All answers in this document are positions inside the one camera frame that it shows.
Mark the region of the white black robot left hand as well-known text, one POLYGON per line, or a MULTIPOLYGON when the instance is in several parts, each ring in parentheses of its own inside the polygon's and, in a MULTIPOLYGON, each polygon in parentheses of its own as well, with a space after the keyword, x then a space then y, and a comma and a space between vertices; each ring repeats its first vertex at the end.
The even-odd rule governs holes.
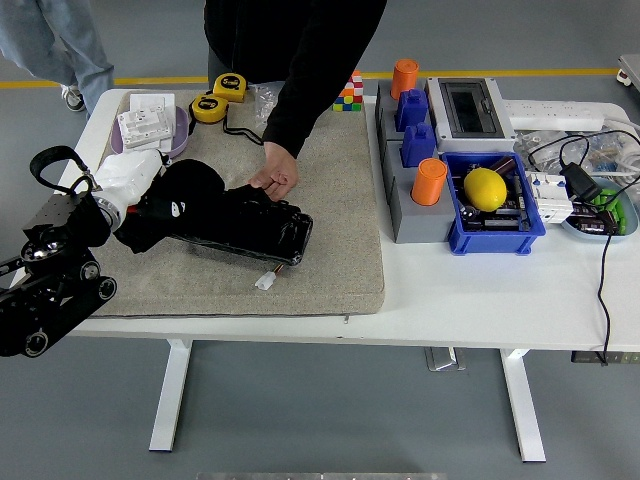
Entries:
POLYGON ((126 218, 130 206, 137 205, 149 190, 162 167, 172 160, 159 150, 141 150, 106 157, 94 175, 93 197, 112 231, 126 218))

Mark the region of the person's left hand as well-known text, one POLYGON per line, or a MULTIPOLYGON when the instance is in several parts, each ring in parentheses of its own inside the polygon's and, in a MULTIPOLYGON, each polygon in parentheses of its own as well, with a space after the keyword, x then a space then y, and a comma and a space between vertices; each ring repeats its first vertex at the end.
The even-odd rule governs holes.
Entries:
POLYGON ((274 202, 284 200, 299 182, 296 159, 282 146, 265 142, 263 145, 265 163, 253 175, 249 184, 263 190, 274 202))

